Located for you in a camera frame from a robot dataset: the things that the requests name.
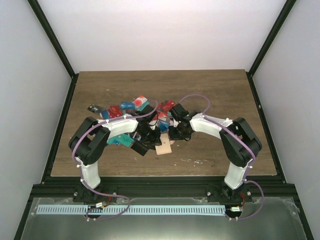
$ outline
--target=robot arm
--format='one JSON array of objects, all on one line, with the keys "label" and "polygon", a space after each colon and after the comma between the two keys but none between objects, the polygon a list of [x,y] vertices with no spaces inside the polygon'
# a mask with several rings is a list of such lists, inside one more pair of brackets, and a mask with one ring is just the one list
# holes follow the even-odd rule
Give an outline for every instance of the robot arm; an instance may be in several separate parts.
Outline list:
[{"label": "robot arm", "polygon": [[249,163],[253,159],[250,153],[229,133],[210,120],[228,128],[235,135],[242,136],[241,140],[252,150],[255,156],[262,149],[262,144],[242,117],[232,121],[228,118],[204,117],[202,113],[198,113],[191,119],[190,126],[193,131],[206,133],[221,139],[224,150],[230,160],[228,172],[224,178],[224,183],[226,184],[225,195],[232,199],[235,194],[234,191],[242,185]]},{"label": "robot arm", "polygon": [[175,122],[169,128],[170,139],[182,140],[191,136],[192,132],[202,132],[221,139],[230,165],[224,178],[223,194],[228,199],[233,199],[239,192],[245,177],[249,163],[253,160],[251,154],[222,127],[228,128],[245,143],[255,157],[262,149],[262,144],[255,135],[247,121],[238,117],[236,120],[220,119],[212,116],[204,116],[201,112],[189,113],[180,104],[174,106],[171,111]]},{"label": "robot arm", "polygon": [[[236,120],[219,119],[211,116],[204,116],[201,112],[189,113],[181,104],[175,105],[170,113],[174,118],[175,124],[168,129],[171,140],[183,140],[189,138],[193,132],[202,132],[221,139],[230,165],[224,178],[223,194],[232,199],[242,186],[244,175],[249,163],[252,161],[251,154],[234,137],[215,123],[228,128],[237,136],[242,137],[242,141],[252,150],[255,156],[262,149],[261,142],[254,134],[248,123],[243,118]],[[159,128],[151,128],[148,124],[155,114],[146,118],[135,119],[129,114],[124,118],[115,121],[106,122],[92,132],[93,139],[86,137],[76,150],[76,160],[80,163],[82,179],[92,188],[100,184],[98,174],[98,159],[107,146],[109,138],[114,136],[139,132],[145,137],[145,143],[151,145],[161,145]],[[80,137],[92,126],[105,120],[96,120],[93,117],[87,117],[79,127],[75,135],[69,142],[69,147],[73,150]]]}]

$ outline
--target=white wall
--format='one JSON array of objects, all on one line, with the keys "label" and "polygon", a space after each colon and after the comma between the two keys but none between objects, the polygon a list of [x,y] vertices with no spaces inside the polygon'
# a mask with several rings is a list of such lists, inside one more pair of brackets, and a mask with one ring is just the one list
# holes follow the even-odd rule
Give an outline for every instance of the white wall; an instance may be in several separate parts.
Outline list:
[{"label": "white wall", "polygon": [[70,77],[26,0],[0,1],[0,239],[41,180]]},{"label": "white wall", "polygon": [[254,75],[285,176],[320,239],[320,2],[297,1]]},{"label": "white wall", "polygon": [[78,71],[249,70],[285,0],[39,0]]}]

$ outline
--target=blue object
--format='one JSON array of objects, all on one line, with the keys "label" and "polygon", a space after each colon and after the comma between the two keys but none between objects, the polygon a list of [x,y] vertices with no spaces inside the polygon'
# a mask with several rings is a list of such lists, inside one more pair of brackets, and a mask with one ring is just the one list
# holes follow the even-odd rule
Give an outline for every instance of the blue object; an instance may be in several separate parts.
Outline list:
[{"label": "blue object", "polygon": [[160,131],[161,132],[167,131],[170,126],[170,122],[162,121],[162,120],[160,120],[159,122],[160,122],[160,124],[159,124]]},{"label": "blue object", "polygon": [[120,104],[120,108],[121,109],[135,109],[136,105],[133,103],[133,102],[130,102],[130,101],[123,101],[121,102]]},{"label": "blue object", "polygon": [[136,107],[135,109],[137,109],[138,111],[141,112],[148,104],[149,104],[149,102],[146,101],[144,104],[142,104],[142,105],[139,106],[139,107]]},{"label": "blue object", "polygon": [[103,119],[109,119],[110,118],[108,110],[103,110],[102,112],[100,112],[100,114],[101,114]]}]

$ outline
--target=perforated metal strip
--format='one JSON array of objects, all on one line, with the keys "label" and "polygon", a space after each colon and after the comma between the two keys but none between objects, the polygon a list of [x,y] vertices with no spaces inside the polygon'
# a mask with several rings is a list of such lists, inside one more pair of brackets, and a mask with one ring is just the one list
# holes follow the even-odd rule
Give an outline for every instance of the perforated metal strip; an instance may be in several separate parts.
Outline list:
[{"label": "perforated metal strip", "polygon": [[[125,205],[110,205],[104,209],[94,209],[90,215],[115,215],[122,212]],[[83,215],[88,205],[39,205],[39,215]],[[131,205],[124,215],[206,215],[224,216],[224,205]]]}]

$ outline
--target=wooden table surface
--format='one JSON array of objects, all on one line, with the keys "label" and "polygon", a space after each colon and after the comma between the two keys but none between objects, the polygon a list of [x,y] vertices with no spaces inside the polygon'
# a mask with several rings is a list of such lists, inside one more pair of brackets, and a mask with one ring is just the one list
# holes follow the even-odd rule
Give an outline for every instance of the wooden table surface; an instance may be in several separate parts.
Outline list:
[{"label": "wooden table surface", "polygon": [[[52,176],[79,176],[71,159],[68,142],[83,120],[95,115],[90,104],[109,108],[140,95],[159,102],[176,103],[198,93],[210,99],[209,116],[225,119],[243,117],[262,142],[250,175],[275,175],[264,130],[244,70],[163,70],[81,72],[59,143]],[[203,111],[207,101],[191,97],[182,102],[189,111]],[[195,132],[190,141],[176,141],[172,153],[156,155],[149,150],[141,156],[129,147],[109,145],[98,161],[100,176],[214,176],[225,175],[229,160],[221,140]]]}]

